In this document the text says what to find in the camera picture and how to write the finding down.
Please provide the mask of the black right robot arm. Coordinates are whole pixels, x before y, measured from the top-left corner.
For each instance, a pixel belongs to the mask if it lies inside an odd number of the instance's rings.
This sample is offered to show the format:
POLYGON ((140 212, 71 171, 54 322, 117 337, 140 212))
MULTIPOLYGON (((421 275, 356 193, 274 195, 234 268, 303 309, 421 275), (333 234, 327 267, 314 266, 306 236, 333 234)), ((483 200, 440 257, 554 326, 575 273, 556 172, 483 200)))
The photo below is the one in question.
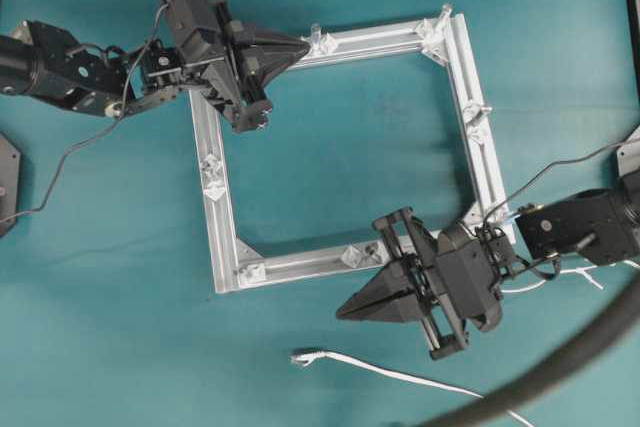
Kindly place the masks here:
POLYGON ((531 254, 517 255, 500 222, 485 215, 469 229, 457 221, 432 235, 412 208, 376 219, 388 262, 336 311, 339 320, 417 322, 439 360, 466 349, 468 324, 488 332, 500 323, 502 284, 532 272, 544 281, 576 253, 595 266, 639 254, 639 172, 625 164, 612 188, 589 189, 515 214, 531 254))

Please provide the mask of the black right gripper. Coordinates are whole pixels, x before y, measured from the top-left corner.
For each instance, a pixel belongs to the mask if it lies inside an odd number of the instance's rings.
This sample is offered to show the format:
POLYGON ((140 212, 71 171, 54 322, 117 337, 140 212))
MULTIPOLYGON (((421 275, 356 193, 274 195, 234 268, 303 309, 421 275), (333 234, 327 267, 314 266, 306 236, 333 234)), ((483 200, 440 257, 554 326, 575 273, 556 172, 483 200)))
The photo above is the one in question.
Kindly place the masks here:
POLYGON ((373 228, 390 262, 337 310, 338 320, 417 322, 434 360, 468 347, 468 322, 481 331, 500 322, 498 271, 462 223, 434 237, 403 208, 375 220, 373 228))

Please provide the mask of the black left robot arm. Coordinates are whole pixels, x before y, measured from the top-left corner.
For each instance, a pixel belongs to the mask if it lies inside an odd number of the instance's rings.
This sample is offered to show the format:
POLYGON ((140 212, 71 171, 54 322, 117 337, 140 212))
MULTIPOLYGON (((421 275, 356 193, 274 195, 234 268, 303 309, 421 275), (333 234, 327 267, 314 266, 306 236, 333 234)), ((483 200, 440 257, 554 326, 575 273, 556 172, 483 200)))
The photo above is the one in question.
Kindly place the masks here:
POLYGON ((174 46, 152 38, 131 53, 24 22, 1 39, 2 94, 122 118, 193 91, 241 133, 267 124, 266 86, 310 51, 300 38, 232 18, 225 0, 163 0, 159 12, 174 46))

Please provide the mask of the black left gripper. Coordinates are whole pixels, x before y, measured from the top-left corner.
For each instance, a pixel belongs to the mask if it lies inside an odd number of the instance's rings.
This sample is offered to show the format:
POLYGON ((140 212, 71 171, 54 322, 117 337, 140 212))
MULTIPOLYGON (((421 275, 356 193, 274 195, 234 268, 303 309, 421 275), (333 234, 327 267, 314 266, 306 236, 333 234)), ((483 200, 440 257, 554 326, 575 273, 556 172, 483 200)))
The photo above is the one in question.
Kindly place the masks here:
POLYGON ((294 37, 231 17, 226 0, 210 1, 221 28, 225 53, 184 62, 204 82, 205 98, 237 133, 266 126, 272 103, 264 88, 310 51, 294 37))

